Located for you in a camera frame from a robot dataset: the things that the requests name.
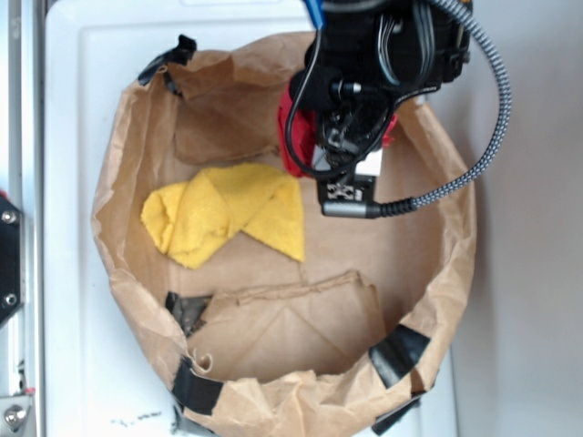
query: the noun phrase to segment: brown paper bag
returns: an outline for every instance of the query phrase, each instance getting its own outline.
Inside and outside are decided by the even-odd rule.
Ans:
[[[196,270],[156,251],[139,220],[151,191],[209,163],[281,166],[279,96],[311,40],[195,53],[131,85],[97,187],[92,226],[119,307],[184,415],[223,437],[348,437],[429,391],[473,275],[471,188],[407,216],[359,220],[323,217],[302,179],[302,264],[244,234]],[[465,171],[428,105],[409,102],[398,116],[383,202]]]

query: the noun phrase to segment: black electrical tape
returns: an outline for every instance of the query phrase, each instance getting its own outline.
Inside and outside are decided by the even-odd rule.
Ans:
[[[144,68],[138,76],[139,84],[142,86],[149,84],[160,68],[166,64],[180,64],[181,66],[185,66],[192,59],[196,50],[197,42],[194,39],[180,35],[179,44],[176,47],[157,56]]]
[[[399,325],[384,340],[369,349],[368,355],[384,387],[393,387],[413,370],[429,341],[425,335]]]
[[[189,337],[204,326],[205,321],[200,316],[209,305],[210,296],[198,298],[181,298],[170,291],[166,296],[166,309],[182,328],[184,335]]]
[[[184,410],[183,408],[179,409],[177,407],[174,407],[174,417],[176,418],[176,420],[175,427],[172,430],[172,434],[175,434],[176,431],[183,431],[188,434],[198,435],[200,437],[218,436],[218,434],[215,434],[210,429],[205,428],[204,426],[184,417],[184,414],[182,413],[183,410]]]
[[[371,429],[376,435],[383,435],[385,432],[389,431],[393,425],[399,422],[403,417],[413,408],[417,408],[421,404],[419,399],[421,395],[414,397],[409,403],[405,404],[403,407],[399,408],[395,412],[385,414],[379,418],[377,423],[375,423]]]
[[[172,394],[180,405],[197,414],[210,416],[224,384],[197,375],[193,367],[190,358],[182,358]]]

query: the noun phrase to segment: braided cable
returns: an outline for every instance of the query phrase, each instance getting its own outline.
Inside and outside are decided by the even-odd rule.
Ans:
[[[500,149],[502,140],[508,128],[510,112],[512,107],[512,91],[508,80],[508,73],[502,61],[501,55],[486,34],[484,29],[477,23],[470,11],[459,0],[425,0],[430,4],[442,9],[454,18],[456,22],[462,25],[465,30],[475,39],[484,52],[494,76],[499,94],[498,119],[490,143],[482,157],[461,177],[434,189],[419,198],[414,198],[413,203],[416,207],[428,205],[436,200],[447,196],[454,191],[466,186],[478,178],[484,170],[492,163],[496,153]]]

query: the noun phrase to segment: yellow microfiber towel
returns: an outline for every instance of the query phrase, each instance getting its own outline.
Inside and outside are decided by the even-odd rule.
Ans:
[[[204,168],[190,182],[151,193],[141,220],[160,252],[192,269],[240,230],[292,259],[305,258],[300,184],[265,164]]]

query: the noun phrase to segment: bolt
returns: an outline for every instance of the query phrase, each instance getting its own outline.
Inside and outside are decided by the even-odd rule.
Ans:
[[[4,302],[9,307],[14,307],[18,302],[18,299],[16,298],[16,295],[14,293],[10,293],[4,296]]]
[[[8,428],[16,432],[24,423],[26,419],[25,410],[19,405],[13,405],[4,413],[4,420]]]
[[[14,225],[18,221],[18,214],[13,210],[4,211],[2,213],[2,221],[6,225]]]

